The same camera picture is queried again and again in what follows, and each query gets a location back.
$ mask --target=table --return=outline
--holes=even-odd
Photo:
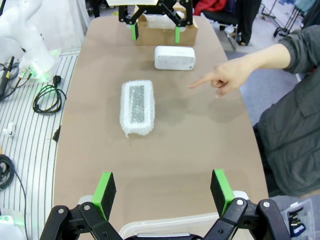
[[[76,206],[93,195],[103,172],[117,188],[110,222],[216,212],[210,192],[214,168],[234,190],[258,203],[267,187],[240,91],[220,99],[208,84],[187,86],[227,60],[210,23],[195,18],[196,64],[191,71],[157,70],[154,46],[135,46],[116,16],[92,21],[68,92],[57,151],[54,205]],[[155,123],[147,136],[125,136],[119,122],[121,86],[152,80]]]

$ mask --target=red jacket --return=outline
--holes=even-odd
[[[200,16],[203,10],[209,10],[212,12],[222,11],[228,0],[200,0],[194,9],[194,15]]]

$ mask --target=white wall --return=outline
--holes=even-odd
[[[4,11],[19,1],[7,0]],[[44,42],[50,50],[81,47],[84,32],[76,2],[77,0],[43,0],[38,12],[29,20],[29,23],[35,25],[42,33]],[[22,54],[15,40],[0,36],[0,63],[5,62],[10,56],[20,58]]]

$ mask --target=human hand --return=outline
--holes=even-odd
[[[246,56],[232,59],[217,65],[212,72],[207,73],[188,87],[194,89],[211,82],[211,87],[218,88],[216,97],[219,98],[242,86],[254,70],[254,64]]]

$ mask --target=black trousers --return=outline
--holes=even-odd
[[[256,142],[258,144],[260,156],[261,156],[261,161],[262,161],[262,166],[263,166],[263,171],[264,171],[264,176],[265,176],[266,186],[268,189],[269,198],[279,196],[279,195],[286,195],[278,187],[274,173],[272,172],[271,167],[267,161],[264,145],[262,143],[257,125],[253,126],[253,131],[254,131]]]
[[[235,2],[235,15],[238,18],[238,32],[241,33],[241,41],[250,42],[252,25],[258,14],[262,0],[237,0]]]

